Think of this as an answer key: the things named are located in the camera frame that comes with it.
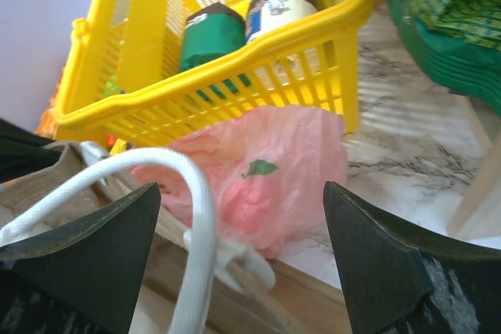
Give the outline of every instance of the basket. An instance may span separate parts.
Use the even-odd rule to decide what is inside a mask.
[[[249,5],[92,0],[87,18],[74,21],[58,124],[139,146],[166,145],[257,106],[299,104],[341,113],[347,132],[356,129],[357,30],[369,18],[372,0],[317,0],[320,12],[179,74],[186,17],[216,1],[242,15]],[[226,87],[228,80],[236,91]]]

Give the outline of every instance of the wall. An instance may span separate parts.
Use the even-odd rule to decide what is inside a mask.
[[[0,0],[0,117],[33,131],[91,0]]]

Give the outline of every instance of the red object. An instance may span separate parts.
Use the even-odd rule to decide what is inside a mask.
[[[115,145],[115,142],[117,142],[118,138],[115,136],[108,136],[106,139],[106,144],[110,147],[113,148],[113,145]]]

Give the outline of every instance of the green plastic package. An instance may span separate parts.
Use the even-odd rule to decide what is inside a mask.
[[[209,5],[194,13],[186,21],[179,71],[184,72],[201,66],[244,46],[242,16],[219,2]],[[239,79],[246,86],[250,84],[245,75],[239,75]],[[223,82],[232,93],[238,92],[230,80]],[[210,88],[219,98],[225,98],[216,85],[211,85]],[[211,100],[201,90],[196,93],[206,101]]]
[[[405,47],[431,80],[501,115],[501,0],[388,0]]]

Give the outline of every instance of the white marble tile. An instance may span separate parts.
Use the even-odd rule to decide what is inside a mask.
[[[345,139],[348,189],[445,234],[482,158],[456,99],[431,82],[402,47],[387,11],[360,31],[361,124]],[[480,241],[501,247],[501,239]],[[340,287],[326,228],[292,242],[279,259]]]

